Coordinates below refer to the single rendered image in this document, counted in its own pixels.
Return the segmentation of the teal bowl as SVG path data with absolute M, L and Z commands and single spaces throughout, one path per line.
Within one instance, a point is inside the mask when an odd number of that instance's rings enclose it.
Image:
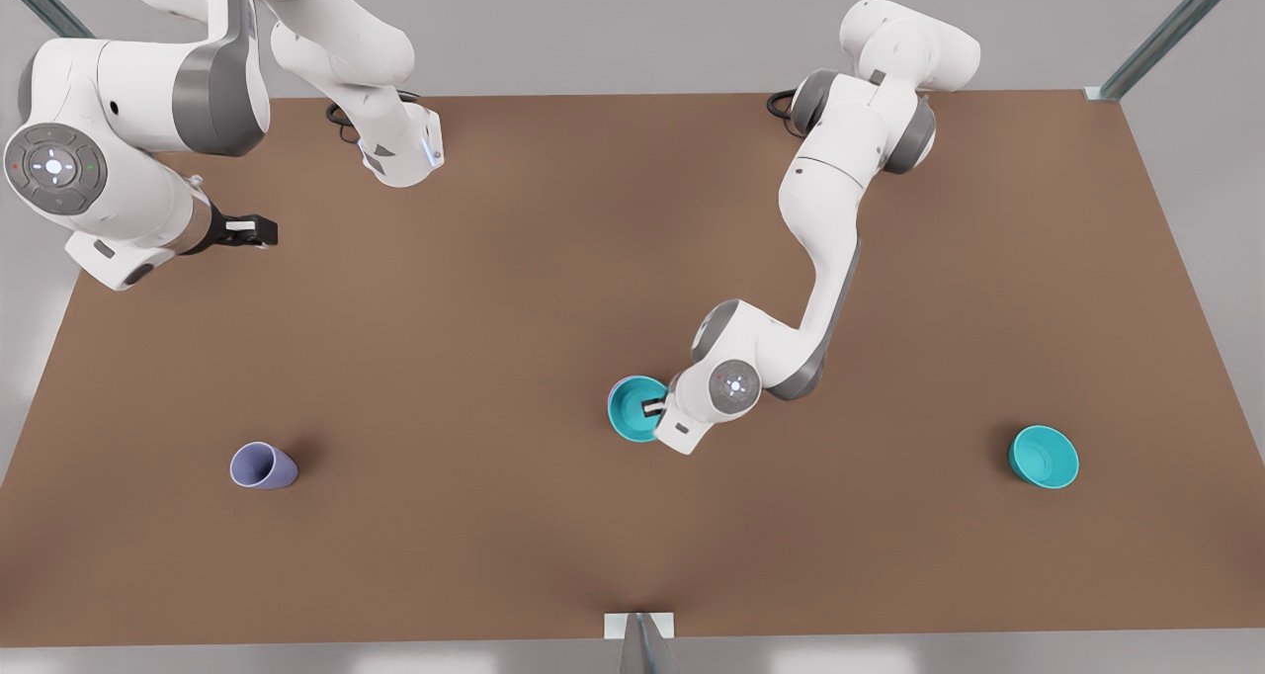
M 630 443 L 655 441 L 659 419 L 645 419 L 643 400 L 668 395 L 667 384 L 646 376 L 631 376 L 614 384 L 607 395 L 607 417 L 615 431 Z
M 1079 475 L 1079 453 L 1056 427 L 1022 427 L 1011 441 L 1007 456 L 1011 470 L 1039 488 L 1063 489 Z

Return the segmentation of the lavender cup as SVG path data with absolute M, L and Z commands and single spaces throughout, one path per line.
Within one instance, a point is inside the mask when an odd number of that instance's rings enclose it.
M 267 443 L 249 443 L 237 450 L 229 467 L 237 486 L 280 489 L 293 484 L 299 468 L 288 454 Z

